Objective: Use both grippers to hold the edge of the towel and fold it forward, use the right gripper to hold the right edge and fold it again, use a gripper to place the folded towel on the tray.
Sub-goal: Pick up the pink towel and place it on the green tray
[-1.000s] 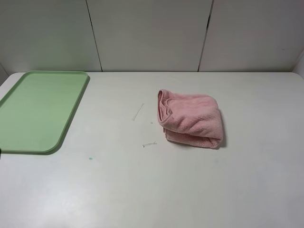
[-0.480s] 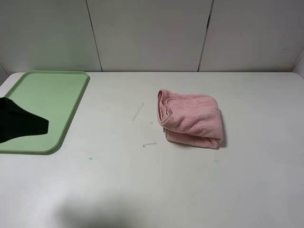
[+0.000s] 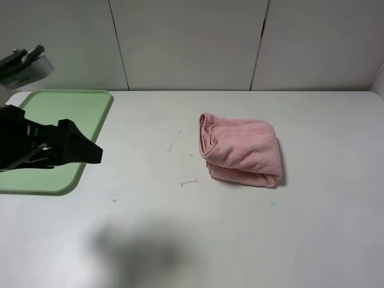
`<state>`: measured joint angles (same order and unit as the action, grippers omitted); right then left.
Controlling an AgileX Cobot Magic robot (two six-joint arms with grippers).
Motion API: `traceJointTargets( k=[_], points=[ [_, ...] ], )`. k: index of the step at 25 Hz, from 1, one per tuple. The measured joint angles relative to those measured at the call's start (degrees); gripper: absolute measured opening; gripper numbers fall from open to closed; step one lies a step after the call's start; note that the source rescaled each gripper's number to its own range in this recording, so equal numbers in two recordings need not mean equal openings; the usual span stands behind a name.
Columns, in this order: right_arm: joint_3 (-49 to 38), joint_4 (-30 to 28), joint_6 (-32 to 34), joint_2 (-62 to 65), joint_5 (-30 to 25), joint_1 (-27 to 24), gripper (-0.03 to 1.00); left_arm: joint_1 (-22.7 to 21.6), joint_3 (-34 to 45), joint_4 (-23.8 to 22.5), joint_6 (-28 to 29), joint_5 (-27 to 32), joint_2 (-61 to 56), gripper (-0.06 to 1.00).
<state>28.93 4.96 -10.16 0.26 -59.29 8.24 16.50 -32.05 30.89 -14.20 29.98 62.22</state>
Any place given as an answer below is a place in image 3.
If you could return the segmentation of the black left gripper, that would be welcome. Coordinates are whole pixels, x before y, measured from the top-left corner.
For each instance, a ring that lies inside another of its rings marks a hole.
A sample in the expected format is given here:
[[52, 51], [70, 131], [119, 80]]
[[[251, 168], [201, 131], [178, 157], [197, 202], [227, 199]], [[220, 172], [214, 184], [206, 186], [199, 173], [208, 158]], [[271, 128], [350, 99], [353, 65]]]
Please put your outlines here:
[[103, 150], [69, 119], [58, 126], [25, 118], [13, 105], [1, 107], [1, 171], [52, 169], [70, 163], [100, 164]]

